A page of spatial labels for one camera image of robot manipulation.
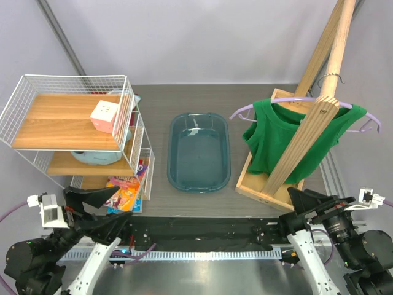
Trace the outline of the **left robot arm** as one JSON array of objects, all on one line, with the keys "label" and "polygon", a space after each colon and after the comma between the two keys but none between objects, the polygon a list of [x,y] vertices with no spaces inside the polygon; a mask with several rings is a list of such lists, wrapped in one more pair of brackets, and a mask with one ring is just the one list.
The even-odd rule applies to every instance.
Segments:
[{"label": "left robot arm", "polygon": [[[4,273],[15,280],[18,294],[92,294],[96,282],[118,245],[126,244],[131,230],[125,226],[130,211],[96,216],[87,213],[85,205],[103,206],[119,186],[101,189],[63,190],[64,205],[59,206],[54,194],[43,193],[27,198],[29,207],[39,207],[41,224],[53,231],[45,238],[13,244],[6,254]],[[63,287],[66,268],[58,265],[84,237],[92,239],[94,248],[73,282]]]}]

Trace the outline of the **green tank top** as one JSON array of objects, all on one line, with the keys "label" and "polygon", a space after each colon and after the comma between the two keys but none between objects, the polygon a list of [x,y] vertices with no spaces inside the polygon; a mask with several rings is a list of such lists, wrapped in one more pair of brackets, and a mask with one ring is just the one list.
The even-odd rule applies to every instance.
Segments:
[{"label": "green tank top", "polygon": [[[270,175],[305,115],[272,104],[270,100],[256,101],[253,106],[255,121],[243,133],[243,140],[252,155],[247,171],[253,175]],[[295,184],[311,175],[329,150],[338,144],[340,137],[366,113],[366,109],[355,104],[351,109],[340,108],[285,183]]]}]

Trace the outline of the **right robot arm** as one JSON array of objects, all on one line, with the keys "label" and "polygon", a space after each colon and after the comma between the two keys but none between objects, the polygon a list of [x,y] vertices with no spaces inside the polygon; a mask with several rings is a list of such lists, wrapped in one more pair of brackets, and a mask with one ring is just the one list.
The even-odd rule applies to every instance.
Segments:
[{"label": "right robot arm", "polygon": [[305,189],[288,188],[294,210],[279,217],[277,234],[290,243],[299,258],[313,294],[339,294],[325,264],[316,252],[312,225],[322,225],[352,272],[344,275],[350,294],[392,294],[392,238],[382,230],[357,233],[351,213],[391,206],[373,189],[361,188],[359,197],[340,198]]}]

